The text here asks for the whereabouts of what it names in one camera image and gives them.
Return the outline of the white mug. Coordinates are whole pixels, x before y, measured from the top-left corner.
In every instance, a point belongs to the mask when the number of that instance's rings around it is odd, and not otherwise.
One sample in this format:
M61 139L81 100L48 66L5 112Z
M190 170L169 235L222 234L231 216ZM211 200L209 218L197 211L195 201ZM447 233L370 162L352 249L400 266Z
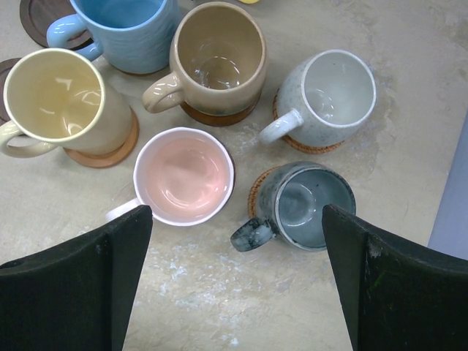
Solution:
M275 119L260 133L270 144L285 135L308 146L331 146L362 127L377 101L373 74L345 50L327 50L299 64L279 87Z

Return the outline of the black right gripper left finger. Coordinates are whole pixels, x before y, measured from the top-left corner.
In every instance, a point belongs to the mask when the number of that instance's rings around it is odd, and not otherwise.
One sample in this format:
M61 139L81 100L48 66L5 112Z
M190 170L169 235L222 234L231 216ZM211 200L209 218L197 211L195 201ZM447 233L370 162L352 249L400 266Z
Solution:
M1 265L1 349L122 350L152 226L139 205Z

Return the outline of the woven rattan coaster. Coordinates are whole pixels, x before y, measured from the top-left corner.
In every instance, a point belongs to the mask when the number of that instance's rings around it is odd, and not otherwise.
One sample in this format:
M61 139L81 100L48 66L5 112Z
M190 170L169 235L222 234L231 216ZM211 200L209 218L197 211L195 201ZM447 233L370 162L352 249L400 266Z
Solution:
M308 146L302 143L299 143L297 140L292 139L289 135L285 135L281 137L281 139L286 142L289 146L293 147L294 149L303 152L305 154L324 154L328 153L330 151L333 151L337 149L339 146L341 146L344 141L341 141L339 143L335 143L331 146Z
M279 166L272 167L269 170L263 172L253 183L248 196L248 203L247 203L247 210L249 218L254 218L256 216L256 198L262 182L266 179L266 177L273 172L275 169L279 168Z

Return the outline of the tan stoneware mug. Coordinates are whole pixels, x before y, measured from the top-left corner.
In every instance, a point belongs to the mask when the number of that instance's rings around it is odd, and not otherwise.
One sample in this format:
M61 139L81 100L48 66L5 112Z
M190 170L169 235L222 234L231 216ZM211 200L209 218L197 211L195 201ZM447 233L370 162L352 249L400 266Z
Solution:
M160 113L182 103L199 113L224 117L254 106L268 67L265 37L254 18L225 1L190 10L170 46L170 73L142 96L144 108Z

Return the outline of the dark walnut coaster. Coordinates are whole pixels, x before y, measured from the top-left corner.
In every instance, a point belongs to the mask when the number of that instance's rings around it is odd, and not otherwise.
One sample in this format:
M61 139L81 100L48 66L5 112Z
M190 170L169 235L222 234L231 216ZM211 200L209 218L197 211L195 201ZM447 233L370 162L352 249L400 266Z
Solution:
M4 85L10 70L19 60L20 58L10 58L0 63L0 125L3 125L10 120L4 104Z
M20 21L25 32L39 45L48 47L47 30L54 21L75 10L67 0L21 0Z

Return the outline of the pale yellow mug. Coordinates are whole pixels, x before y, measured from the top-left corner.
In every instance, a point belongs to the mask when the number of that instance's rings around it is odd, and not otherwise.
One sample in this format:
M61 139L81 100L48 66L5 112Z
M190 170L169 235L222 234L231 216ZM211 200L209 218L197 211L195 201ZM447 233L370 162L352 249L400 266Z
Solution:
M87 58L67 49L20 59L7 75L3 99L10 121L1 126L1 152L11 157L36 157L57 147L107 155L134 129L122 95Z

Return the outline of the light blue mug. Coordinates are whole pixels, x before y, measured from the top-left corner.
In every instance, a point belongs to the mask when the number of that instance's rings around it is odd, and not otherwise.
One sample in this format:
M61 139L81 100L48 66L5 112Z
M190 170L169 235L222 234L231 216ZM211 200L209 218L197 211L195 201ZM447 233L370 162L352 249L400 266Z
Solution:
M123 72L145 75L169 64L170 45L182 15L174 0L78 0L76 11L47 30L51 48L65 48L82 31L93 43L78 50L90 61L103 56Z

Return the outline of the pink mug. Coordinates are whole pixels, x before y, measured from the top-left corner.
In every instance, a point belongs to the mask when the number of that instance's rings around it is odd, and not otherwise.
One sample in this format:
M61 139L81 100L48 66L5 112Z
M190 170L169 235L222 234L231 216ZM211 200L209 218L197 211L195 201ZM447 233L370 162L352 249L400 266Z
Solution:
M157 221L189 227L207 222L221 209L227 190L224 154L209 133L176 127L152 137L133 170L136 198L109 211L112 221L139 205L148 205Z

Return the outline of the grey stoneware cup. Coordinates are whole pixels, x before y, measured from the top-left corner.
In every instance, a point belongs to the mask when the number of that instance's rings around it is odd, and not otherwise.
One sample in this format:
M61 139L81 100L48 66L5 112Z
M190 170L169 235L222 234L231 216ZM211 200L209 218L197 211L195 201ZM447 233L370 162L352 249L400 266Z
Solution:
M356 213L354 193L342 176L314 162L279 166L261 181L254 200L255 215L231 235L231 244L237 251L247 252L279 236L306 251L325 249L325 205Z

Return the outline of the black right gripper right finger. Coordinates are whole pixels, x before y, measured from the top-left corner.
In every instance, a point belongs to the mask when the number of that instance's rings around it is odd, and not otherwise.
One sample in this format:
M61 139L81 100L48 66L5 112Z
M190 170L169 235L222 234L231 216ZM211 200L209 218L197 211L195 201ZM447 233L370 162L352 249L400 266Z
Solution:
M322 228L354 350L466 350L467 261L335 205Z

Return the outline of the ringed brown wood coaster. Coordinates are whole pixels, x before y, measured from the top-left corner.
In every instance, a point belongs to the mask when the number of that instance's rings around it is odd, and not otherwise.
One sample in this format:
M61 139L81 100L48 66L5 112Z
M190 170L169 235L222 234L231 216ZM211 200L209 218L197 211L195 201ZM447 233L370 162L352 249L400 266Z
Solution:
M218 148L222 151L222 153L224 154L224 158L226 159L226 163L227 163L229 176L228 176L228 181L227 181L226 194L223 198L223 203L222 203L222 208L223 208L226 206L227 202L230 200L234 187L235 187L235 161L234 161L232 154L228 150L227 146L222 141L220 141L218 138L216 138L213 135L209 135L209 137L213 140L215 144L217 144Z

